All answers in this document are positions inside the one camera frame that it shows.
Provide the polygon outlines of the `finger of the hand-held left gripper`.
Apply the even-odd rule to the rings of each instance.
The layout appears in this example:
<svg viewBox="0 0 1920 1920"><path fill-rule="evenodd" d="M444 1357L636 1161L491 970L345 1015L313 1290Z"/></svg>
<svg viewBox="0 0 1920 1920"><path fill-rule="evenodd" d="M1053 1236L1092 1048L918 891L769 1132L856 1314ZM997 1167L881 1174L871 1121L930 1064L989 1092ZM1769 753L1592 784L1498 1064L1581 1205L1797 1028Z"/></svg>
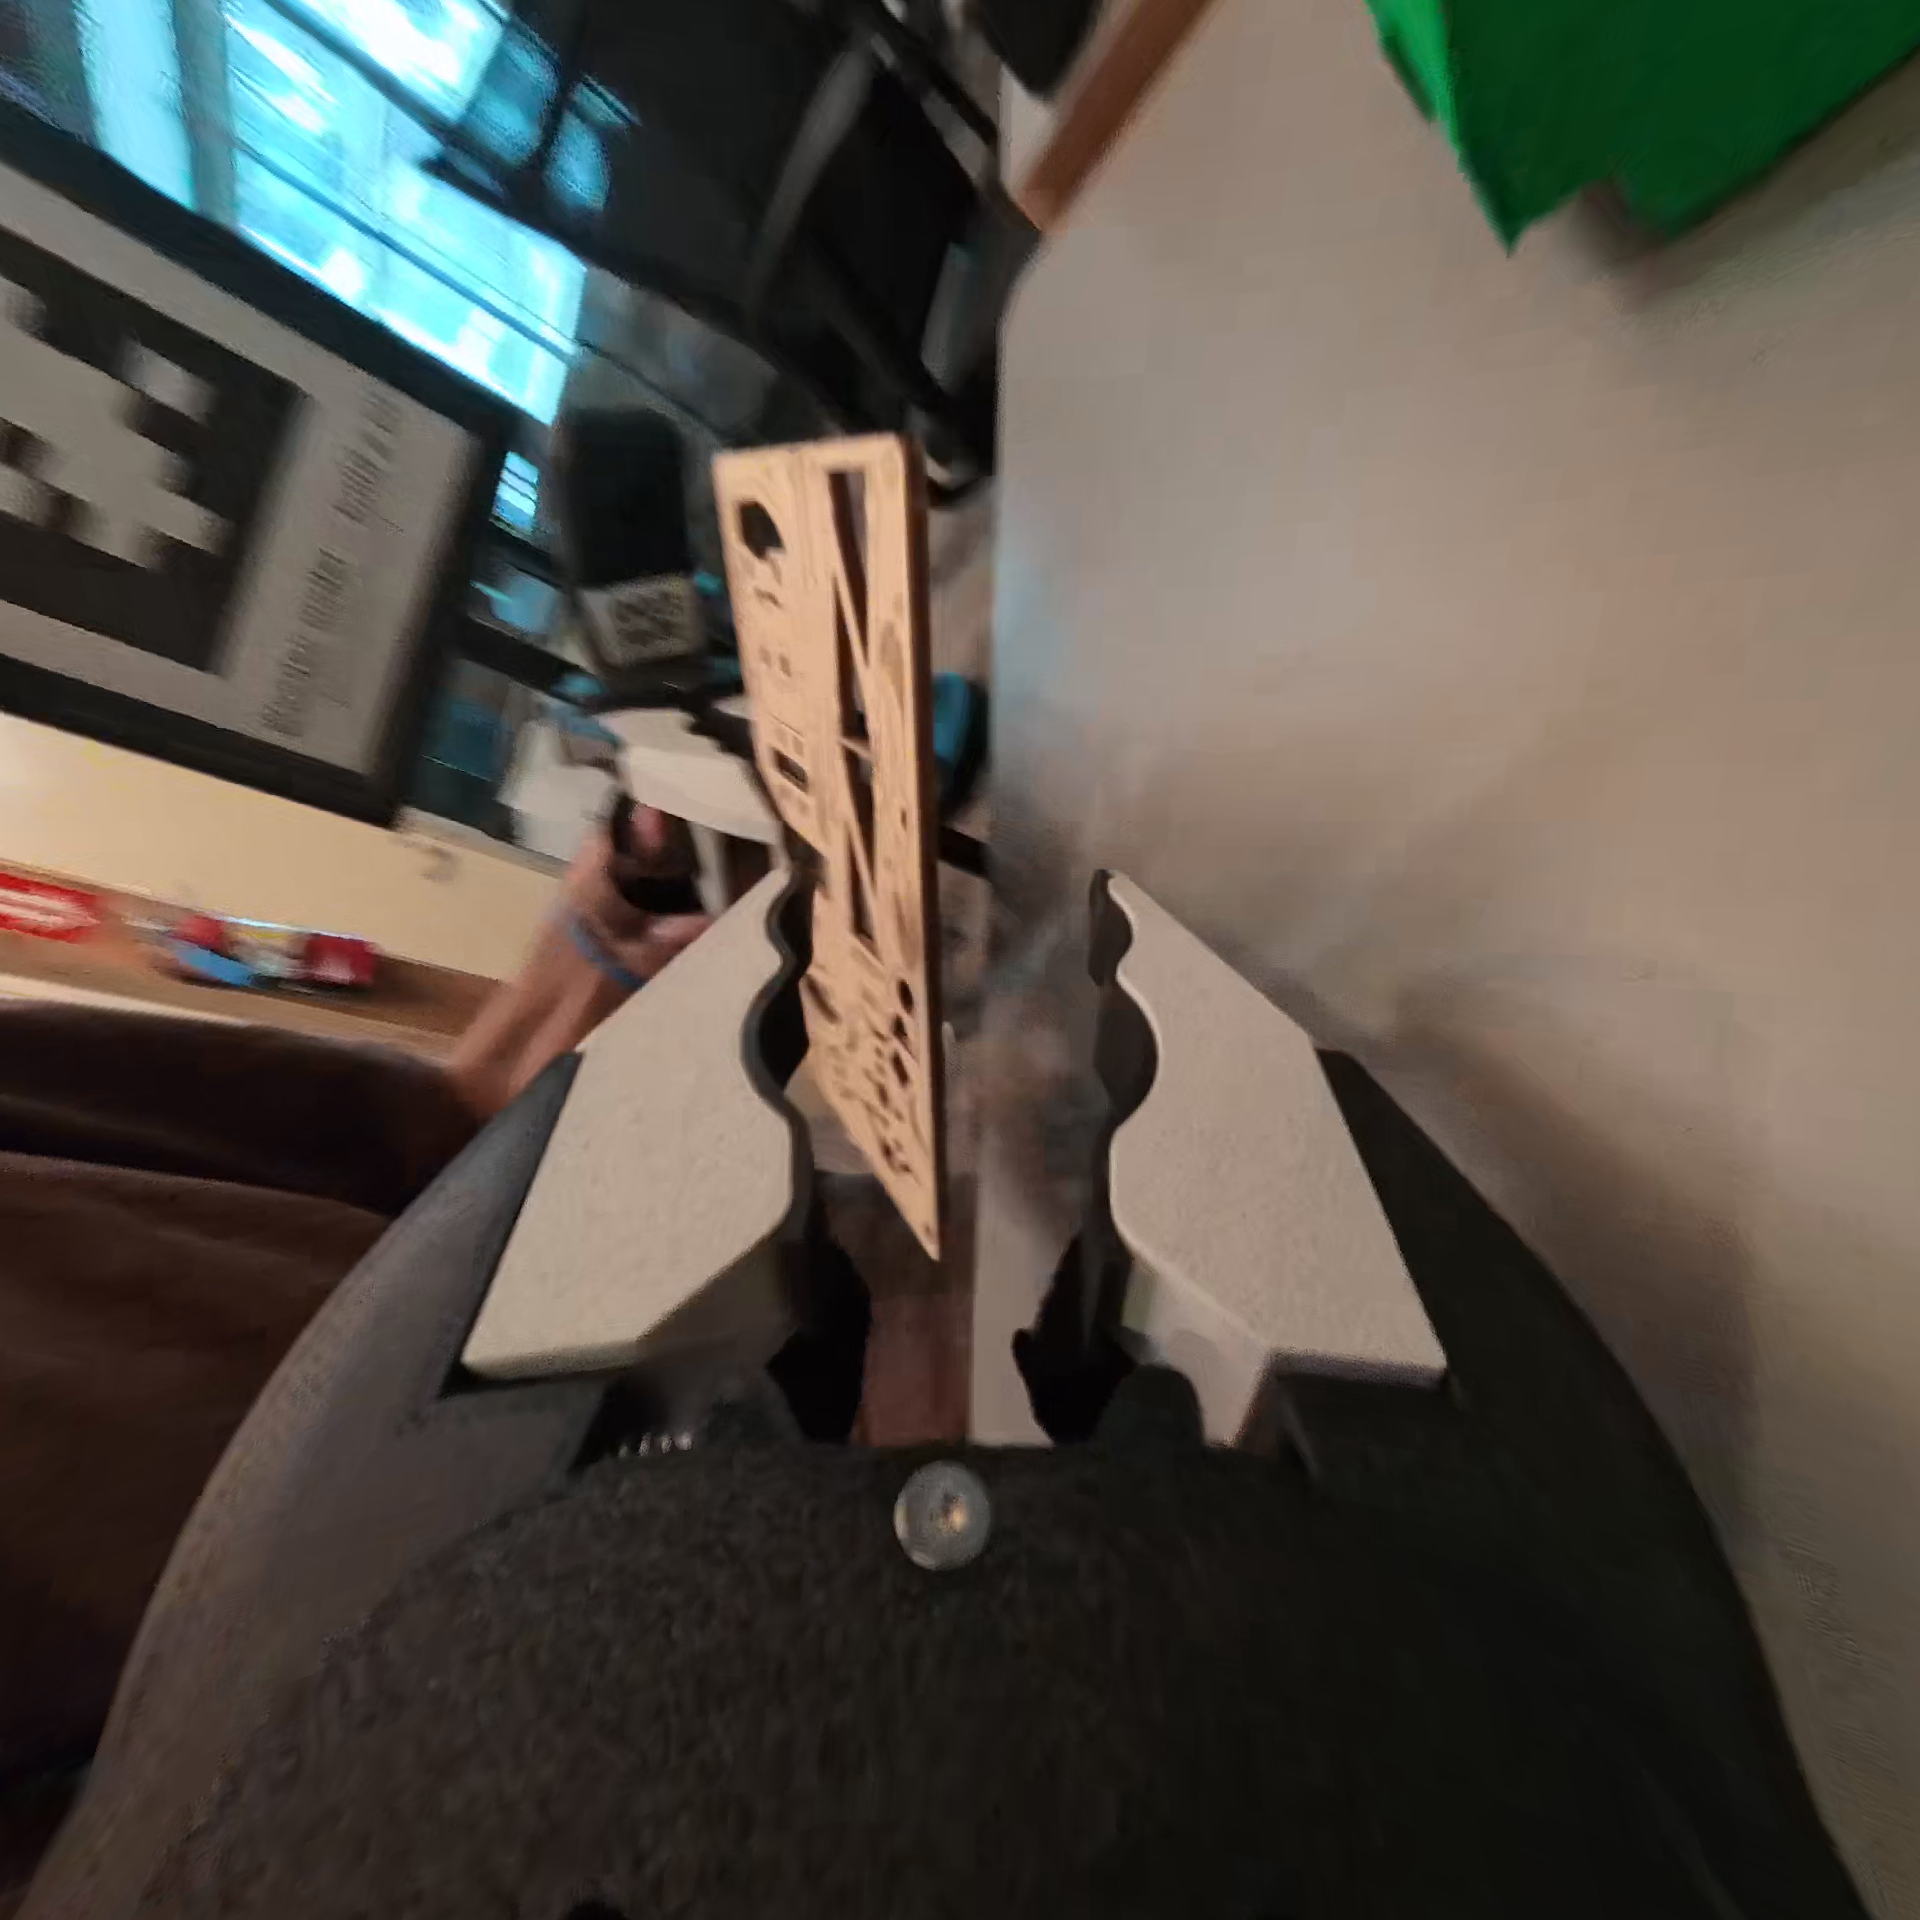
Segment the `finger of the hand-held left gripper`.
<svg viewBox="0 0 1920 1920"><path fill-rule="evenodd" d="M616 776L638 804L730 839L780 843L780 822L748 757L696 731L678 707L614 711Z"/></svg>

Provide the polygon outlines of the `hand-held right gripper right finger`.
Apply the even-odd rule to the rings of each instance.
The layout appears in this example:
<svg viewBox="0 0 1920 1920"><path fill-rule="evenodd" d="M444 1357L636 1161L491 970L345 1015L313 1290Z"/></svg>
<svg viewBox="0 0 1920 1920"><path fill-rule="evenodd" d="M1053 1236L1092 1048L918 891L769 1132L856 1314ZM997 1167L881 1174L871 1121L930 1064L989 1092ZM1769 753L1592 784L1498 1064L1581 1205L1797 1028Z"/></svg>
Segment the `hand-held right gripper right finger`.
<svg viewBox="0 0 1920 1920"><path fill-rule="evenodd" d="M1251 1437L1285 1378L1440 1388L1449 1362L1341 1113L1287 1010L1129 876L1092 879L1095 1224L1133 1357Z"/></svg>

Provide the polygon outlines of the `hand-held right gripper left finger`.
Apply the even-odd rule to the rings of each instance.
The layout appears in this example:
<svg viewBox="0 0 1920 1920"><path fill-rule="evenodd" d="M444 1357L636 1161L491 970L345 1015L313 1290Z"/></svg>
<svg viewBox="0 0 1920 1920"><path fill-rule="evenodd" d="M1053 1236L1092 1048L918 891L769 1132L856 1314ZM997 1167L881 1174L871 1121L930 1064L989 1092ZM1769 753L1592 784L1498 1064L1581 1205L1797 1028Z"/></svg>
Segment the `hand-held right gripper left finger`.
<svg viewBox="0 0 1920 1920"><path fill-rule="evenodd" d="M757 1369L800 1331L810 887L769 872L583 1048L463 1366Z"/></svg>

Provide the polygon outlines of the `wooden parts sheet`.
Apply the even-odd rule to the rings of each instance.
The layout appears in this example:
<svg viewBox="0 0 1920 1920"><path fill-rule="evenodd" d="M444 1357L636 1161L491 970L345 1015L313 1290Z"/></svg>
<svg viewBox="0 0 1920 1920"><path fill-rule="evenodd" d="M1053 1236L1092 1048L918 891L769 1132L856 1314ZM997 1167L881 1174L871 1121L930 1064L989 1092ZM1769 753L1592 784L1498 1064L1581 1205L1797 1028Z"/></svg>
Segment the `wooden parts sheet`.
<svg viewBox="0 0 1920 1920"><path fill-rule="evenodd" d="M948 1237L924 461L907 436L713 461L757 779L810 874L815 1082L924 1255Z"/></svg>

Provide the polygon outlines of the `person's left forearm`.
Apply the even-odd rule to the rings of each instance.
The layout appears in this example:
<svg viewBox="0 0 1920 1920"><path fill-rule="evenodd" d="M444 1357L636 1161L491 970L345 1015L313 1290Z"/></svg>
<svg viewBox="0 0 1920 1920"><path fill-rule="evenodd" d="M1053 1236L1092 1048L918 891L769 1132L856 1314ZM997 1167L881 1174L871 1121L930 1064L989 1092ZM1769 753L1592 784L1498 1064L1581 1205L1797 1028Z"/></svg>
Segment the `person's left forearm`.
<svg viewBox="0 0 1920 1920"><path fill-rule="evenodd" d="M467 1023L444 1076L474 1117L494 1117L632 993L565 935L543 941Z"/></svg>

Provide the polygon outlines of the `person's left hand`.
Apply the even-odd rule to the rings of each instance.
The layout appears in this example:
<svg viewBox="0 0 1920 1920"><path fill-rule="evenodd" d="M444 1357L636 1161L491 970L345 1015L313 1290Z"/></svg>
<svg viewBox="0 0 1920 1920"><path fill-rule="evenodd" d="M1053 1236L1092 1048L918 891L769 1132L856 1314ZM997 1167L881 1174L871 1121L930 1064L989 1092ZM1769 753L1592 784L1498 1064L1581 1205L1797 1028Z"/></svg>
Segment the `person's left hand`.
<svg viewBox="0 0 1920 1920"><path fill-rule="evenodd" d="M595 846L582 925L591 925L612 971L638 986L708 926L699 849L680 817L620 796Z"/></svg>

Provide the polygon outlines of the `blue wristband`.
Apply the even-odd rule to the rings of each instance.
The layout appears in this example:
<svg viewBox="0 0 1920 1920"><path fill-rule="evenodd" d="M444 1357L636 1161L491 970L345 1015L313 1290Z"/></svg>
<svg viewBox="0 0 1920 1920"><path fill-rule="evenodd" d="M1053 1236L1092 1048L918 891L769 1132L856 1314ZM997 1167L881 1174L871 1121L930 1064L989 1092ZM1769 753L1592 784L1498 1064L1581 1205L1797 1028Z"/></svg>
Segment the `blue wristband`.
<svg viewBox="0 0 1920 1920"><path fill-rule="evenodd" d="M649 971L636 966L650 935L646 912L627 912L606 920L574 906L554 912L554 928L578 960L614 994L634 994L644 989Z"/></svg>

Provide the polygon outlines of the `framed marker sign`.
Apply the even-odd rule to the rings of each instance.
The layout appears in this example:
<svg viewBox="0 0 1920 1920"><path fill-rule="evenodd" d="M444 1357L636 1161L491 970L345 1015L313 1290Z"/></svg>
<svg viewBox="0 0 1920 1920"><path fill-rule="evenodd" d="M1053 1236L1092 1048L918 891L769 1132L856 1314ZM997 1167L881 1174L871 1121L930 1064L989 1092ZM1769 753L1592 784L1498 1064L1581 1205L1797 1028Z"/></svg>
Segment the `framed marker sign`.
<svg viewBox="0 0 1920 1920"><path fill-rule="evenodd" d="M388 826L511 406L4 109L4 711Z"/></svg>

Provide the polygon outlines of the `person's brown clothing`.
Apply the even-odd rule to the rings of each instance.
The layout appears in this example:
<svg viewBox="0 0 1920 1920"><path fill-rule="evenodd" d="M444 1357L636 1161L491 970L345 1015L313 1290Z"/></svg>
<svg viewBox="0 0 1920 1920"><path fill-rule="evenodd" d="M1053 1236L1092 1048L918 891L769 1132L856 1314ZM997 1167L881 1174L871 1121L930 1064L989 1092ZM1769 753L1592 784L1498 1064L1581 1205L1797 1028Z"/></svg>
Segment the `person's brown clothing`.
<svg viewBox="0 0 1920 1920"><path fill-rule="evenodd" d="M4 1796L83 1767L280 1359L476 1132L408 1052L4 1002Z"/></svg>

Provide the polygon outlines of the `green plastic bin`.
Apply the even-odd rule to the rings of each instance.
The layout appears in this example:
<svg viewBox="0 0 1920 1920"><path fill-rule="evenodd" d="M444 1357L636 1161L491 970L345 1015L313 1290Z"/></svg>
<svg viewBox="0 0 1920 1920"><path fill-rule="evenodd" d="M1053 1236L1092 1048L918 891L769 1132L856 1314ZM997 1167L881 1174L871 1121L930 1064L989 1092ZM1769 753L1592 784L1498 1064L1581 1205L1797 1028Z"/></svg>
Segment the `green plastic bin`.
<svg viewBox="0 0 1920 1920"><path fill-rule="evenodd" d="M1915 1L1371 1L1502 244L1594 187L1660 235L1915 57Z"/></svg>

